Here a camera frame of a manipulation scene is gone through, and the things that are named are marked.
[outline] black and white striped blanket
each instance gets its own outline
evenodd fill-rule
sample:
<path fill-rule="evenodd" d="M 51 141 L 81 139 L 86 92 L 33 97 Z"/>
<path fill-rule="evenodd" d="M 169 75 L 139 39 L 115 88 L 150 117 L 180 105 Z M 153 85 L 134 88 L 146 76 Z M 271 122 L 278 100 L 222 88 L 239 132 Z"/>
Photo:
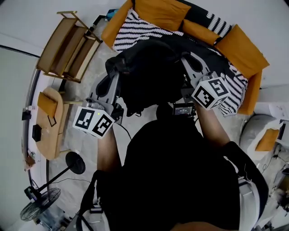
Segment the black and white striped blanket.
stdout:
<path fill-rule="evenodd" d="M 214 21 L 213 17 L 208 29 L 210 29 L 211 31 L 216 30 L 216 24 L 217 22 Z M 130 9 L 128 11 L 125 22 L 123 23 L 122 27 L 119 30 L 119 33 L 116 36 L 113 44 L 113 49 L 117 52 L 122 52 L 123 50 L 134 46 L 140 40 L 147 40 L 151 37 L 160 38 L 167 35 L 183 36 L 183 32 L 172 32 L 157 27 L 151 23 L 140 19 L 138 14 L 133 9 Z M 218 55 L 221 55 L 214 49 L 209 50 L 217 53 Z M 220 73 L 220 76 L 225 80 L 225 83 L 227 84 L 231 92 L 231 96 L 229 96 L 219 106 L 219 109 L 224 116 L 235 115 L 237 113 L 239 107 L 244 100 L 245 92 L 248 85 L 248 80 L 230 62 L 228 62 L 228 65 L 229 69 L 233 74 L 228 76 L 227 74 Z"/>

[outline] wooden shelf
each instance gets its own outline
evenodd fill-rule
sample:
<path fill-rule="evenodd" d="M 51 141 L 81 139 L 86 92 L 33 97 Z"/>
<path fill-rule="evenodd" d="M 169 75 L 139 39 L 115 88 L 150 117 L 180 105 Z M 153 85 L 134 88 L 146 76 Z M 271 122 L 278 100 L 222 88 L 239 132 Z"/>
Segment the wooden shelf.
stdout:
<path fill-rule="evenodd" d="M 50 72 L 53 72 L 59 76 L 63 74 L 65 67 L 69 63 L 85 32 L 86 28 L 84 27 L 74 26 L 71 29 L 54 59 Z"/>
<path fill-rule="evenodd" d="M 65 38 L 75 25 L 76 18 L 63 18 L 46 44 L 36 68 L 48 73 Z"/>
<path fill-rule="evenodd" d="M 64 75 L 66 74 L 67 77 L 81 80 L 99 44 L 100 43 L 96 40 L 86 38 L 74 62 L 72 63 L 71 68 L 67 73 L 64 73 Z"/>

